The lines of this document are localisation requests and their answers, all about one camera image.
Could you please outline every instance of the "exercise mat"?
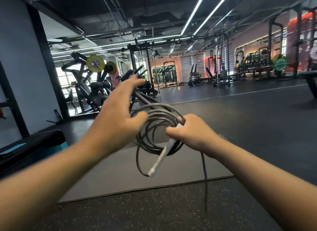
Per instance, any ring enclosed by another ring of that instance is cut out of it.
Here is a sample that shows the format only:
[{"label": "exercise mat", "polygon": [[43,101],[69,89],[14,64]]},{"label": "exercise mat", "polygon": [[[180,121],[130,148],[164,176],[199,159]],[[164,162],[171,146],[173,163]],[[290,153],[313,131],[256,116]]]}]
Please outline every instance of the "exercise mat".
[{"label": "exercise mat", "polygon": [[[137,147],[122,149],[101,161],[79,180],[60,202],[204,180],[200,152],[185,145],[174,155],[166,157],[153,177],[145,177],[137,169],[136,149]],[[141,149],[141,169],[147,173],[157,158],[157,155]],[[232,173],[217,160],[205,156],[205,161],[209,180],[232,176]]]}]

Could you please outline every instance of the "black floor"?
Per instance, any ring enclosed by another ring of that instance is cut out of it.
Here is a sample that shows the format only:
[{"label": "black floor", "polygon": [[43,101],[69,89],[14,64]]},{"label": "black floor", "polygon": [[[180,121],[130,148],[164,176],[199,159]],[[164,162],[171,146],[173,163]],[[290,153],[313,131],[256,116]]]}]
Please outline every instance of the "black floor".
[{"label": "black floor", "polygon": [[[212,98],[173,106],[183,114],[200,116],[232,143],[317,184],[317,102],[303,83],[172,87],[163,89],[160,99],[177,103]],[[58,128],[73,143],[92,122]],[[202,220],[204,184],[194,183],[57,205],[35,230],[280,230],[235,178],[210,181],[208,186],[208,220]]]}]

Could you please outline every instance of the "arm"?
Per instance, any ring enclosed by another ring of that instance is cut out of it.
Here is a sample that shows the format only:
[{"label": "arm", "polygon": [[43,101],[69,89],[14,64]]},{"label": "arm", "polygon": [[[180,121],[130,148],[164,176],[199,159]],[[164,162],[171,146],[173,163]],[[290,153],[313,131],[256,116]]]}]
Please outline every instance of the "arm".
[{"label": "arm", "polygon": [[129,98],[142,84],[135,77],[120,84],[78,143],[0,182],[0,230],[30,228],[87,171],[137,135],[147,114],[130,118]]},{"label": "arm", "polygon": [[185,119],[183,128],[168,127],[167,135],[221,162],[284,229],[317,229],[316,186],[220,138],[199,117]]}]

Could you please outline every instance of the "jump rope handle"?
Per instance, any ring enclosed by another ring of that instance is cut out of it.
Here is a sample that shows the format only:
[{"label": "jump rope handle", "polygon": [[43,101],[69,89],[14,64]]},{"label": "jump rope handle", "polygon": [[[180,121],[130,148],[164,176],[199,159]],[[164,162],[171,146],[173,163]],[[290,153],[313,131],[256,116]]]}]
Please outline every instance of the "jump rope handle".
[{"label": "jump rope handle", "polygon": [[[176,127],[180,128],[180,127],[183,127],[183,125],[182,124],[177,124]],[[170,152],[170,150],[172,149],[172,147],[175,145],[176,142],[177,142],[177,140],[172,139],[172,138],[168,141],[168,144],[165,146],[165,148],[161,152],[160,156],[158,157],[158,159],[154,163],[153,167],[147,173],[149,177],[152,177],[155,174],[156,170],[159,168],[159,166],[161,165],[162,161],[164,160],[166,155]]]}]

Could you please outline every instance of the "black cable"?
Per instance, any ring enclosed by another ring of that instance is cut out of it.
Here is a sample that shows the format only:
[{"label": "black cable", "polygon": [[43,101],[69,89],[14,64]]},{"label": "black cable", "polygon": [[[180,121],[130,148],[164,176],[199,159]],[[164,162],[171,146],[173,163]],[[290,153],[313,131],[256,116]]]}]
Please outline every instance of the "black cable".
[{"label": "black cable", "polygon": [[[136,137],[137,145],[138,145],[137,152],[136,152],[136,164],[140,173],[146,177],[149,177],[149,175],[147,173],[143,173],[139,164],[140,148],[144,149],[148,153],[160,155],[164,147],[160,147],[155,144],[155,141],[154,141],[155,130],[159,126],[176,127],[178,124],[182,124],[182,125],[185,124],[185,118],[179,111],[177,111],[175,108],[173,108],[170,105],[165,105],[161,103],[151,103],[151,104],[142,106],[140,109],[133,110],[131,112],[131,117],[134,117],[137,115],[138,112],[144,111],[149,108],[151,110],[148,111],[148,119],[143,126],[144,128],[140,130],[140,132],[137,134],[137,137]],[[172,110],[173,112],[176,112],[177,115],[179,115],[179,117],[181,118],[181,121],[178,119],[178,117],[174,113],[167,111],[166,108],[169,110]],[[169,151],[167,156],[173,155],[179,149],[181,149],[182,146],[183,146],[183,143],[180,141],[177,141],[172,147],[172,149]],[[202,158],[204,179],[205,179],[204,210],[205,210],[206,216],[208,217],[208,214],[207,214],[208,179],[207,179],[207,171],[206,171],[204,154],[202,152],[200,153]]]}]

